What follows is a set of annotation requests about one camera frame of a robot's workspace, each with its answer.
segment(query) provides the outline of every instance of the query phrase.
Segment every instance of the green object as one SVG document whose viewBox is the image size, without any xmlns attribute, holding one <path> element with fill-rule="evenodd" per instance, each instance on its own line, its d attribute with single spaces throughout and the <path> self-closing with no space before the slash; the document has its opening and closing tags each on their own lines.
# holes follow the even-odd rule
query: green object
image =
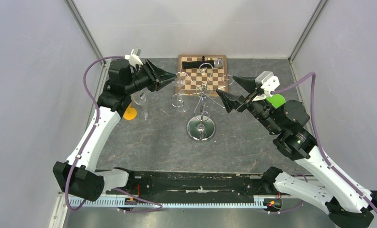
<svg viewBox="0 0 377 228">
<path fill-rule="evenodd" d="M 272 106 L 274 106 L 274 108 L 278 108 L 286 102 L 285 98 L 280 94 L 275 94 L 272 97 L 267 97 L 267 101 L 270 102 Z"/>
</svg>

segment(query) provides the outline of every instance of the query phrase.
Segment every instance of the robotic hand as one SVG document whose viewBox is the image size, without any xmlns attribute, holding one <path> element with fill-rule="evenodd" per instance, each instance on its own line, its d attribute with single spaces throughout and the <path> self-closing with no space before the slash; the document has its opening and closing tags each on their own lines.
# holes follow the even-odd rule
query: robotic hand
<svg viewBox="0 0 377 228">
<path fill-rule="evenodd" d="M 311 185 L 271 167 L 262 177 L 264 188 L 293 195 L 320 208 L 342 228 L 368 227 L 374 216 L 370 212 L 372 207 L 364 198 L 377 207 L 377 191 L 362 187 L 325 153 L 320 153 L 316 138 L 304 128 L 310 117 L 302 103 L 290 100 L 274 108 L 265 100 L 279 86 L 278 78 L 272 72 L 264 71 L 256 78 L 233 76 L 233 79 L 249 94 L 234 96 L 217 90 L 226 111 L 229 113 L 235 109 L 241 113 L 248 110 L 271 135 L 278 135 L 273 143 L 279 152 L 310 171 L 326 187 Z M 327 165 L 323 154 L 331 165 Z M 347 181 L 357 186 L 363 196 L 357 194 Z"/>
<path fill-rule="evenodd" d="M 129 174 L 125 170 L 96 172 L 104 144 L 131 103 L 131 94 L 144 88 L 158 91 L 176 78 L 175 74 L 157 68 L 149 60 L 143 63 L 139 54 L 140 50 L 134 49 L 125 58 L 111 62 L 108 71 L 110 79 L 97 101 L 99 114 L 96 110 L 80 143 L 67 160 L 55 163 L 55 178 L 66 194 L 95 201 L 102 192 L 126 185 Z"/>
</svg>

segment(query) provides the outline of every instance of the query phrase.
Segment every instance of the cable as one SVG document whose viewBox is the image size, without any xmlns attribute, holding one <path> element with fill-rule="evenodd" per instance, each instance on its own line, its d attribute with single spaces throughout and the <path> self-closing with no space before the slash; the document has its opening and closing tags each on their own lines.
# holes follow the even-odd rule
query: cable
<svg viewBox="0 0 377 228">
<path fill-rule="evenodd" d="M 149 204 L 153 204 L 153 205 L 159 206 L 158 208 L 148 209 L 148 210 L 137 210 L 137 211 L 135 211 L 135 210 L 134 211 L 124 210 L 124 213 L 146 213 L 146 212 L 152 212 L 152 211 L 161 210 L 163 208 L 163 205 L 160 204 L 160 203 L 155 203 L 155 202 L 152 202 L 152 201 L 149 201 L 149 200 L 145 200 L 145 199 L 139 198 L 137 196 L 134 196 L 134 195 L 132 195 L 132 194 L 130 194 L 130 193 L 122 190 L 121 188 L 113 188 L 113 190 L 119 191 L 119 192 L 121 192 L 121 193 L 123 193 L 123 194 L 125 194 L 125 195 L 127 195 L 129 197 L 132 197 L 132 198 L 134 198 L 136 200 L 139 200 L 141 202 L 145 202 L 145 203 L 149 203 Z"/>
<path fill-rule="evenodd" d="M 301 84 L 302 82 L 304 82 L 309 77 L 312 77 L 311 78 L 311 92 L 310 92 L 310 118 L 311 118 L 311 123 L 313 125 L 313 132 L 314 132 L 314 135 L 316 136 L 317 146 L 318 146 L 318 148 L 320 150 L 320 154 L 323 157 L 323 159 L 326 162 L 326 164 L 328 166 L 330 166 L 331 162 L 328 160 L 327 155 L 324 153 L 323 146 L 322 146 L 321 141 L 320 141 L 319 133 L 317 132 L 316 122 L 315 122 L 315 118 L 314 118 L 314 88 L 315 88 L 315 83 L 316 83 L 316 73 L 315 72 L 310 72 L 307 75 L 305 75 L 302 79 L 300 79 L 299 81 L 293 83 L 292 85 L 290 85 L 290 86 L 288 86 L 286 88 L 280 89 L 278 91 L 272 91 L 271 94 L 273 95 L 273 94 L 284 93 L 284 92 L 286 92 L 286 91 L 288 91 L 288 90 L 290 90 L 290 89 L 298 86 L 299 84 Z M 332 166 L 331 169 L 338 176 L 340 176 L 351 188 L 353 188 L 360 196 L 363 196 L 363 192 L 361 190 L 359 190 L 348 178 L 346 178 L 335 166 Z M 369 204 L 369 206 L 377 214 L 377 208 L 376 208 L 376 206 L 366 196 L 364 196 L 363 199 Z"/>
<path fill-rule="evenodd" d="M 87 69 L 85 70 L 85 73 L 83 74 L 83 86 L 85 87 L 87 95 L 89 95 L 90 99 L 93 101 L 93 104 L 95 105 L 95 110 L 96 110 L 95 124 L 98 123 L 98 121 L 99 121 L 100 109 L 99 109 L 99 105 L 97 104 L 95 98 L 93 97 L 93 95 L 91 94 L 91 92 L 89 91 L 89 89 L 87 87 L 86 76 L 87 76 L 88 71 L 92 68 L 92 66 L 94 64 L 96 64 L 96 63 L 98 63 L 100 61 L 109 59 L 109 58 L 124 58 L 124 57 L 123 56 L 109 56 L 109 57 L 100 58 L 100 59 L 94 61 L 93 63 L 91 63 L 87 67 Z M 96 125 L 95 124 L 93 125 L 92 129 L 90 129 L 90 132 L 87 135 L 86 139 L 83 141 L 82 146 L 80 147 L 79 152 L 77 153 L 77 155 L 81 155 L 82 154 L 83 149 L 85 148 L 87 142 L 89 141 L 90 137 L 92 136 L 93 132 L 96 129 Z M 74 162 L 73 162 L 73 164 L 72 164 L 72 166 L 71 166 L 71 168 L 69 170 L 68 176 L 67 176 L 67 182 L 65 183 L 65 204 L 67 205 L 68 209 L 71 210 L 71 211 L 77 211 L 77 210 L 79 210 L 83 206 L 83 204 L 85 204 L 85 202 L 86 202 L 86 199 L 84 199 L 82 201 L 82 203 L 77 208 L 71 207 L 71 204 L 69 203 L 69 184 L 71 182 L 72 173 L 73 173 L 73 171 L 74 171 L 74 169 L 75 169 L 76 164 L 77 164 L 78 161 L 79 161 L 79 158 L 75 157 L 75 160 L 74 160 Z"/>
<path fill-rule="evenodd" d="M 293 177 L 298 177 L 298 176 L 302 176 L 304 178 L 304 181 L 307 182 L 306 175 L 304 175 L 303 173 L 298 173 L 298 174 L 294 175 Z M 273 214 L 273 215 L 279 215 L 279 214 L 291 212 L 291 211 L 296 210 L 297 208 L 301 207 L 303 205 L 303 203 L 304 203 L 304 200 L 302 200 L 297 206 L 295 206 L 291 209 L 287 209 L 287 210 L 283 210 L 283 211 L 268 211 L 268 213 Z"/>
</svg>

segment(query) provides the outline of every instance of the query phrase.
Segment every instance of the chessboard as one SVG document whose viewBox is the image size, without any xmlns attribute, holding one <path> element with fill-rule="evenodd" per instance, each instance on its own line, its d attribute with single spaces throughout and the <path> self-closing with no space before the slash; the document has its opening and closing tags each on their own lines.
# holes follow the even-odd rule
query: chessboard
<svg viewBox="0 0 377 228">
<path fill-rule="evenodd" d="M 220 90 L 229 92 L 229 77 L 224 75 L 228 74 L 227 71 L 227 59 L 226 56 L 222 55 L 204 55 L 205 60 L 216 60 L 218 58 L 223 60 L 223 66 L 221 68 L 214 68 L 212 77 L 209 79 L 208 82 L 208 91 L 218 89 L 220 87 L 226 86 Z M 178 72 L 186 72 L 193 82 L 190 79 L 185 80 L 185 85 L 181 88 L 185 93 L 188 94 L 195 94 L 196 92 L 199 93 L 200 90 L 196 90 L 196 86 L 201 88 L 201 83 L 206 83 L 208 81 L 209 76 L 211 75 L 211 67 L 207 65 L 206 72 L 202 72 L 201 69 L 183 69 L 182 62 L 190 62 L 190 61 L 202 61 L 202 55 L 179 55 L 178 56 Z M 180 88 L 176 87 L 176 93 L 178 93 Z M 210 96 L 218 96 L 217 93 L 214 91 L 211 93 Z"/>
</svg>

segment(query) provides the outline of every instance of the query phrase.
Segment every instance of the yellow object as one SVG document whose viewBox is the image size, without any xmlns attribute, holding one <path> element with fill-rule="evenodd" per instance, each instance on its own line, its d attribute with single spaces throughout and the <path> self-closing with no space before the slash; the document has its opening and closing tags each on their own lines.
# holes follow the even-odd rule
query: yellow object
<svg viewBox="0 0 377 228">
<path fill-rule="evenodd" d="M 129 104 L 128 108 L 126 108 L 126 111 L 125 111 L 123 117 L 126 120 L 134 119 L 136 117 L 136 109 L 131 108 L 131 104 Z"/>
</svg>

